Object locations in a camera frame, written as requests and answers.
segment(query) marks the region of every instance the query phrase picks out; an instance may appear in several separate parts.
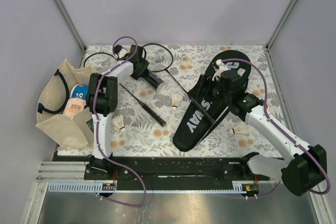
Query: beige tote bag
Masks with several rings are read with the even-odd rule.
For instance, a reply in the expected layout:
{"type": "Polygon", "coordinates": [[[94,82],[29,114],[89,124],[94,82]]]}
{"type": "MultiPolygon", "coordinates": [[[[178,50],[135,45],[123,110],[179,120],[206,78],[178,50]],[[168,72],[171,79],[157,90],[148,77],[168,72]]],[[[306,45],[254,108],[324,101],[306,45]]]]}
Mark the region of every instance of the beige tote bag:
{"type": "Polygon", "coordinates": [[[89,108],[73,117],[62,115],[62,112],[72,88],[77,84],[88,85],[94,72],[90,65],[75,69],[66,60],[59,66],[38,100],[36,127],[61,147],[93,148],[93,132],[87,124],[91,120],[89,108]]]}

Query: floral tablecloth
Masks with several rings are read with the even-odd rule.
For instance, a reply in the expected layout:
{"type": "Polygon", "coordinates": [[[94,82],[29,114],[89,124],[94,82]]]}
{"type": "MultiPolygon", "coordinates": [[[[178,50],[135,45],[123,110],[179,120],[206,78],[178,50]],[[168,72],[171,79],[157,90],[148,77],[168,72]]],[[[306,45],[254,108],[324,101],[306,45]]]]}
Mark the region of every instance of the floral tablecloth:
{"type": "MultiPolygon", "coordinates": [[[[284,122],[279,98],[261,45],[173,45],[167,47],[174,55],[174,62],[169,71],[186,90],[196,84],[198,76],[205,72],[211,59],[221,51],[232,49],[245,53],[266,77],[270,112],[282,123],[284,122]],[[191,58],[192,65],[189,68],[180,66],[182,54],[191,58]]],[[[112,53],[112,46],[89,46],[84,57],[99,51],[112,53]]],[[[87,61],[87,64],[91,64],[98,72],[104,72],[111,68],[111,63],[112,59],[107,55],[95,55],[87,61]]],[[[189,152],[180,152],[173,145],[172,138],[190,102],[166,72],[160,72],[158,75],[168,83],[161,93],[156,93],[143,80],[135,81],[128,77],[122,84],[166,120],[167,126],[158,125],[136,100],[120,87],[118,108],[113,117],[119,114],[123,115],[127,132],[121,133],[115,126],[111,126],[110,140],[114,156],[241,157],[253,151],[265,156],[280,156],[276,149],[250,126],[247,135],[230,135],[228,129],[240,122],[240,119],[231,113],[195,148],[189,152]],[[179,93],[184,97],[175,112],[171,109],[172,93],[179,93]]],[[[247,91],[263,98],[265,90],[262,79],[256,70],[251,70],[249,79],[247,91]]],[[[59,156],[87,156],[90,153],[91,150],[67,150],[62,147],[58,150],[59,156]]]]}

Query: bag handle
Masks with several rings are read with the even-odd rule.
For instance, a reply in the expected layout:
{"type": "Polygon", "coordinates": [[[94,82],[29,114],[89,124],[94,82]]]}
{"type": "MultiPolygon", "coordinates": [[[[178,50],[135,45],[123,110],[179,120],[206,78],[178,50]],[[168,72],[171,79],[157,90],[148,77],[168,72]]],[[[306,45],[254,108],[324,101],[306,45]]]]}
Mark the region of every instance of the bag handle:
{"type": "Polygon", "coordinates": [[[63,103],[63,105],[58,109],[58,110],[49,110],[49,109],[46,109],[42,103],[39,103],[38,106],[37,106],[37,112],[42,114],[43,111],[47,112],[47,113],[50,113],[50,114],[58,114],[60,113],[61,111],[63,111],[65,109],[65,106],[67,105],[67,102],[70,98],[70,92],[69,92],[69,87],[68,87],[68,84],[67,82],[65,81],[64,79],[64,76],[63,74],[57,69],[54,76],[59,76],[63,82],[63,85],[64,85],[64,88],[65,88],[65,101],[63,103]]]}

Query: metal frame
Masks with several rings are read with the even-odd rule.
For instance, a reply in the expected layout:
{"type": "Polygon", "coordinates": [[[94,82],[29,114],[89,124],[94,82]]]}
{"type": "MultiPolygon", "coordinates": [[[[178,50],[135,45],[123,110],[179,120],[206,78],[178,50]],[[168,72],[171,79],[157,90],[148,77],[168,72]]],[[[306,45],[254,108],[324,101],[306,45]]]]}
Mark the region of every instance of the metal frame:
{"type": "Polygon", "coordinates": [[[310,197],[319,222],[335,224],[326,196],[310,193],[310,197]]]}
{"type": "Polygon", "coordinates": [[[78,31],[77,31],[74,23],[72,22],[69,14],[67,12],[67,10],[65,9],[62,0],[54,0],[54,1],[56,3],[56,6],[58,7],[58,9],[59,9],[62,17],[64,18],[65,23],[68,25],[68,27],[69,27],[69,29],[70,29],[70,31],[71,31],[74,39],[76,40],[76,42],[78,44],[78,47],[80,48],[80,50],[82,52],[84,52],[85,49],[86,49],[86,45],[83,42],[82,38],[80,37],[80,35],[79,35],[79,33],[78,33],[78,31]]]}
{"type": "Polygon", "coordinates": [[[264,47],[264,53],[266,55],[267,63],[270,67],[270,71],[271,71],[273,83],[275,85],[275,89],[276,89],[276,91],[279,95],[280,107],[281,107],[282,112],[284,113],[284,119],[285,119],[286,126],[291,132],[296,134],[297,130],[296,130],[296,127],[294,125],[294,120],[293,120],[293,117],[291,115],[291,111],[290,111],[290,109],[287,105],[287,102],[286,102],[287,99],[285,97],[285,93],[283,91],[278,72],[276,71],[275,64],[274,64],[274,61],[273,61],[273,57],[272,57],[269,49],[267,49],[266,47],[264,47]]]}
{"type": "Polygon", "coordinates": [[[33,200],[31,201],[29,212],[24,221],[26,224],[36,224],[40,217],[44,197],[46,196],[48,183],[47,182],[35,182],[35,192],[33,200]]]}
{"type": "Polygon", "coordinates": [[[266,48],[271,48],[274,44],[274,41],[277,39],[279,33],[281,32],[283,26],[285,25],[289,15],[291,14],[291,12],[293,11],[296,3],[298,2],[298,0],[290,0],[284,14],[282,15],[279,24],[277,25],[275,31],[273,32],[271,38],[269,39],[268,43],[266,44],[266,48]]]}

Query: gray wall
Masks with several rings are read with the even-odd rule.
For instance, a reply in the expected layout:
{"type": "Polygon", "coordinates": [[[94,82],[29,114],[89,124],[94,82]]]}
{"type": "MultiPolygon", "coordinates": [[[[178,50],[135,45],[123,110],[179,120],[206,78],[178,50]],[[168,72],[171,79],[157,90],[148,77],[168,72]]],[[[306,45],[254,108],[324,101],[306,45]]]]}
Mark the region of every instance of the gray wall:
{"type": "Polygon", "coordinates": [[[0,0],[0,223],[20,223],[53,141],[35,128],[37,100],[80,51],[53,0],[0,0]]]}
{"type": "Polygon", "coordinates": [[[300,137],[321,144],[336,212],[336,0],[299,0],[271,48],[300,137]]]}
{"type": "Polygon", "coordinates": [[[265,44],[290,0],[62,0],[87,45],[265,44]]]}

